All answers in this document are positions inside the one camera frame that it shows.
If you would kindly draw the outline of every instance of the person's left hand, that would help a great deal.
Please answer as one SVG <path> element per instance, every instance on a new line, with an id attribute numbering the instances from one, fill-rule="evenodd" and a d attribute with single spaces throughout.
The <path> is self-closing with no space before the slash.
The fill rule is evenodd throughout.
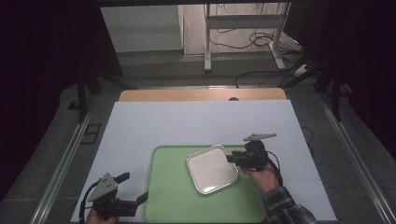
<path id="1" fill-rule="evenodd" d="M 118 217 L 110 217 L 107 220 L 104 220 L 102 217 L 100 217 L 95 209 L 91 209 L 90 213 L 87 216 L 87 221 L 85 222 L 86 224 L 115 224 L 119 221 Z"/>

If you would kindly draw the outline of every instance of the metal desk leg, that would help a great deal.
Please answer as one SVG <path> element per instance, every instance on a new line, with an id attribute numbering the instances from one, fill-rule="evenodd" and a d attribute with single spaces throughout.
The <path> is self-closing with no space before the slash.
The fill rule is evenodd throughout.
<path id="1" fill-rule="evenodd" d="M 212 70 L 212 59 L 211 59 L 211 46 L 210 46 L 210 4 L 206 5 L 206 37 L 205 37 L 205 71 L 210 72 Z"/>
<path id="2" fill-rule="evenodd" d="M 282 57 L 279 54 L 279 50 L 277 49 L 277 46 L 279 44 L 279 38 L 280 38 L 280 35 L 282 34 L 283 26 L 285 25 L 286 18 L 288 17 L 289 7 L 290 7 L 290 3 L 287 3 L 285 5 L 285 7 L 283 8 L 282 13 L 280 14 L 278 26 L 276 28 L 274 41 L 271 41 L 269 44 L 270 50 L 274 56 L 277 68 L 279 70 L 286 69 L 285 64 L 283 63 Z"/>

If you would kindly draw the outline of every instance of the wooden panel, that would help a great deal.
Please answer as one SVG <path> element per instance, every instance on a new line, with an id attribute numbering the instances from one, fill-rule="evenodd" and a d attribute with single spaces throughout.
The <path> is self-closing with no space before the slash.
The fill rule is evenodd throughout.
<path id="1" fill-rule="evenodd" d="M 239 100 L 286 100 L 280 88 L 263 89 L 200 89 L 200 90 L 136 90 L 123 91 L 120 102 L 146 101 L 228 101 Z"/>

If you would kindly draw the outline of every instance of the white tray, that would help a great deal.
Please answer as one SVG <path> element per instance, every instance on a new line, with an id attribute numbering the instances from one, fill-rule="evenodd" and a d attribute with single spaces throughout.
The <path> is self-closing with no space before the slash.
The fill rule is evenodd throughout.
<path id="1" fill-rule="evenodd" d="M 187 158 L 192 180 L 200 193 L 212 193 L 238 179 L 238 170 L 233 163 L 227 162 L 227 154 L 225 147 L 215 145 Z"/>

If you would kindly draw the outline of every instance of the white wall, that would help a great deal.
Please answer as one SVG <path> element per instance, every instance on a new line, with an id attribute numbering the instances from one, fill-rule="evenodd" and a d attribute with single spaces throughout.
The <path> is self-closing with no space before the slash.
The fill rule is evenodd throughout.
<path id="1" fill-rule="evenodd" d="M 101 10 L 116 52 L 182 49 L 177 6 Z"/>

